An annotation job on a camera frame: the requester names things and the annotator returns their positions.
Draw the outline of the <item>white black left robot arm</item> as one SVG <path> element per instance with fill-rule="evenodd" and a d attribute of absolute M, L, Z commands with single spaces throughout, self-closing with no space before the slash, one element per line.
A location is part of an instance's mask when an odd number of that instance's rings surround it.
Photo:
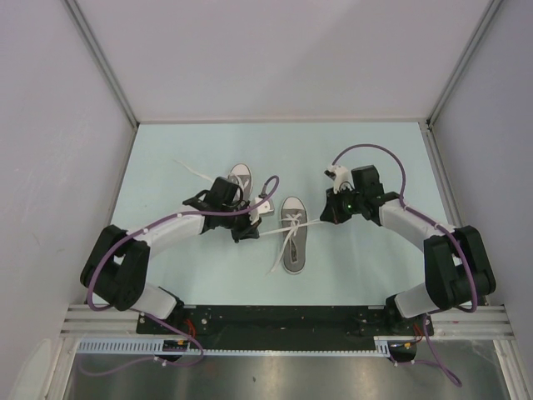
<path fill-rule="evenodd" d="M 182 217 L 165 219 L 146 233 L 130 238 L 104 263 L 93 293 L 118 311 L 135 309 L 151 314 L 166 333 L 178 331 L 184 323 L 181 301 L 167 290 L 147 282 L 151 258 L 180 241 L 216 228 L 231 232 L 236 243 L 259 238 L 259 217 L 234 213 L 250 206 L 252 175 L 230 172 L 218 177 L 209 190 L 203 190 L 182 203 Z"/>

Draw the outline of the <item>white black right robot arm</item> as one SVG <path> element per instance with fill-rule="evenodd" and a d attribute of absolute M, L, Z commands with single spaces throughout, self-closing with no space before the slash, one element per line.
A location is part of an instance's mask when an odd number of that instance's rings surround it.
<path fill-rule="evenodd" d="M 386 192 L 375 166 L 348 170 L 331 165 L 332 181 L 320 216 L 325 223 L 342 224 L 356 215 L 389 229 L 418 248 L 424 258 L 423 283 L 386 300 L 384 323 L 403 334 L 415 318 L 462 308 L 473 313 L 481 297 L 496 290 L 496 279 L 480 232 L 435 221 L 409 206 L 397 192 Z"/>

